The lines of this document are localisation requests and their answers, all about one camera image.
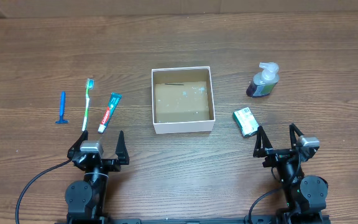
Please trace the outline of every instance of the toothpaste cap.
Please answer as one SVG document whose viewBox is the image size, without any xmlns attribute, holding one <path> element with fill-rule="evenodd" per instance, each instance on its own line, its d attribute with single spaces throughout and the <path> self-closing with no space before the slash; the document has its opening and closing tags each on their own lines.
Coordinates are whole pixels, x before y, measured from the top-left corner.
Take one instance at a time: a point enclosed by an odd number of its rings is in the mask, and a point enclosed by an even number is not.
<svg viewBox="0 0 358 224">
<path fill-rule="evenodd" d="M 103 124 L 99 124 L 99 129 L 98 129 L 98 132 L 103 134 L 104 130 L 106 129 L 105 125 Z"/>
</svg>

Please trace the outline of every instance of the toothbrush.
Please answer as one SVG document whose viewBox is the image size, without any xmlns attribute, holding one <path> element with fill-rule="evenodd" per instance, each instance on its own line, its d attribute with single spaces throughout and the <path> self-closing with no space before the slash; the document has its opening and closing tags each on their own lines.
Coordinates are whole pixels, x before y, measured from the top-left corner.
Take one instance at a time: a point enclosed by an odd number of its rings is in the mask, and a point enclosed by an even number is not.
<svg viewBox="0 0 358 224">
<path fill-rule="evenodd" d="M 93 86 L 94 86 L 94 80 L 89 78 L 86 81 L 86 92 L 85 92 L 86 104 L 85 104 L 84 123 L 82 124 L 82 131 L 86 130 L 86 123 L 88 122 L 88 108 L 90 106 L 90 101 L 91 101 L 88 92 L 89 92 L 89 90 L 93 89 Z"/>
</svg>

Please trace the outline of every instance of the soap box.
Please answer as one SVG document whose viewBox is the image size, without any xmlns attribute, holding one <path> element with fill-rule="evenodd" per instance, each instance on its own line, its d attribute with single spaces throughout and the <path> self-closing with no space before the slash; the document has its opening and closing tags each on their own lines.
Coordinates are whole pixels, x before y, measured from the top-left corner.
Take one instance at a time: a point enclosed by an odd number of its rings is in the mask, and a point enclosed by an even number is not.
<svg viewBox="0 0 358 224">
<path fill-rule="evenodd" d="M 237 124 L 241 129 L 241 133 L 244 137 L 253 136 L 259 127 L 258 122 L 252 115 L 249 108 L 244 108 L 233 113 L 233 118 L 236 120 Z"/>
<path fill-rule="evenodd" d="M 211 69 L 153 69 L 152 104 L 157 134 L 212 131 L 215 109 Z"/>
</svg>

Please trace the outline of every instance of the bar of soap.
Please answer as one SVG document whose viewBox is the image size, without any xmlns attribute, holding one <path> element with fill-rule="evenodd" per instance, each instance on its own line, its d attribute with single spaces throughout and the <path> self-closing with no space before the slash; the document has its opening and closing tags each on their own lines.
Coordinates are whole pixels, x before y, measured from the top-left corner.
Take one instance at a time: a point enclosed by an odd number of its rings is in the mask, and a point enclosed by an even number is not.
<svg viewBox="0 0 358 224">
<path fill-rule="evenodd" d="M 235 111 L 233 117 L 239 125 L 244 137 L 251 137 L 257 132 L 259 124 L 256 122 L 249 108 Z"/>
</svg>

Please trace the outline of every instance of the white box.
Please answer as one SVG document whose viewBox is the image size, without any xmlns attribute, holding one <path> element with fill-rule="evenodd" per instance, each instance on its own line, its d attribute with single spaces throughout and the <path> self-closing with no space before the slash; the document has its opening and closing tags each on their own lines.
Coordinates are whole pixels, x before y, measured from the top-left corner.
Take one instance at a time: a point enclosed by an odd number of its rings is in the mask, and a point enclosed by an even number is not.
<svg viewBox="0 0 358 224">
<path fill-rule="evenodd" d="M 153 69 L 152 104 L 157 134 L 212 131 L 215 107 L 211 69 Z"/>
</svg>

